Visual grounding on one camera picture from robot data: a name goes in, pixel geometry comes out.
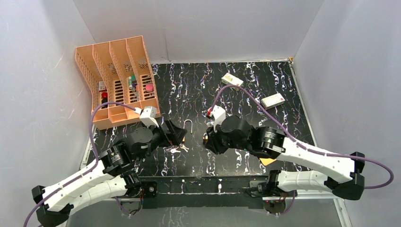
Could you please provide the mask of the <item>brass padlock long shackle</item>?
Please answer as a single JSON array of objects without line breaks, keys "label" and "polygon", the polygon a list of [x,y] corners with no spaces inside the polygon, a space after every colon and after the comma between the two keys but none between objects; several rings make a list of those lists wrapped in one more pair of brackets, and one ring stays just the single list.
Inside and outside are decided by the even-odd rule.
[{"label": "brass padlock long shackle", "polygon": [[191,119],[185,119],[183,122],[183,129],[186,129],[190,134],[193,134],[193,121]]}]

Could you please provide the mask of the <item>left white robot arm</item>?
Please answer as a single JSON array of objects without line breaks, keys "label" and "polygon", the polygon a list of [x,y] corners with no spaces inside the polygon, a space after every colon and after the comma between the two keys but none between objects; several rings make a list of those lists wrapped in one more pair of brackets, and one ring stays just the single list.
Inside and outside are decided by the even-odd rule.
[{"label": "left white robot arm", "polygon": [[165,126],[138,127],[70,177],[51,186],[34,187],[32,196],[41,226],[56,227],[78,210],[112,197],[138,196],[142,183],[133,170],[135,164],[157,148],[180,145],[187,134],[170,120]]}]

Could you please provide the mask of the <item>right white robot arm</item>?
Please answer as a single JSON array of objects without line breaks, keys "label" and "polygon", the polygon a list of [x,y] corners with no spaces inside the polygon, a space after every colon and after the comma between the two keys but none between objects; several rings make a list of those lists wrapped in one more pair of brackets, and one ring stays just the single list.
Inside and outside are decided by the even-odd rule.
[{"label": "right white robot arm", "polygon": [[255,128],[238,116],[229,116],[221,124],[209,127],[205,136],[204,147],[214,154],[223,154],[230,148],[239,149],[257,158],[292,162],[309,168],[309,171],[300,172],[271,170],[267,183],[257,188],[261,195],[316,190],[356,201],[365,189],[365,178],[361,174],[364,162],[359,160],[363,154],[358,152],[351,157],[336,157],[323,149],[313,153],[314,146],[292,141],[284,132],[272,127]]}]

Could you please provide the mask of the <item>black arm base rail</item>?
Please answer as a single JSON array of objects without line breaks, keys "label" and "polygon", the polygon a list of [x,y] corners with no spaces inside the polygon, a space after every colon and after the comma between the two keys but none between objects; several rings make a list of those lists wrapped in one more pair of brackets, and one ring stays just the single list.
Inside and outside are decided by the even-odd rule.
[{"label": "black arm base rail", "polygon": [[142,209],[169,207],[249,207],[282,212],[292,196],[297,199],[334,199],[322,189],[300,188],[296,193],[279,192],[268,176],[116,177],[81,193],[69,202],[69,215],[98,202],[118,198],[126,215],[134,202]]}]

